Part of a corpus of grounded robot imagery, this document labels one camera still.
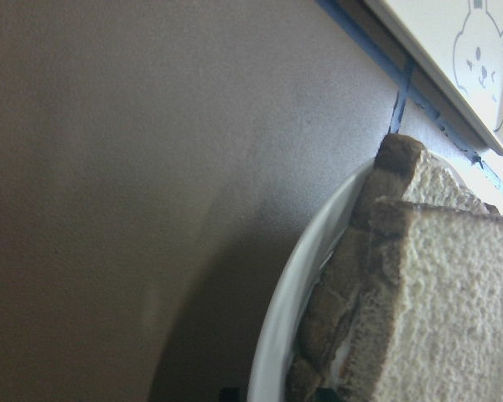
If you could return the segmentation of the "white round plate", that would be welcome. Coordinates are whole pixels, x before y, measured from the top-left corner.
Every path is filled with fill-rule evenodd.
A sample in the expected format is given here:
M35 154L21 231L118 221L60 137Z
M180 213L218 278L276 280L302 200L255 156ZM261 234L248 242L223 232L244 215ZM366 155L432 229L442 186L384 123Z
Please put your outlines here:
M359 166L327 200L302 233L273 292L257 342L248 401L284 401L286 376L298 351L301 317L315 283L342 234L373 161Z

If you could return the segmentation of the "cream bear tray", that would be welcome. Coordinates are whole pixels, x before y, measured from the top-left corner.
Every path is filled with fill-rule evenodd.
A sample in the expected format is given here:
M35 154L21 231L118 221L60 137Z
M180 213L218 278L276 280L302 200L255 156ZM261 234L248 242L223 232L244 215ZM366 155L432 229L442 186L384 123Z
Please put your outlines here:
M486 145L503 156L503 1L369 1Z

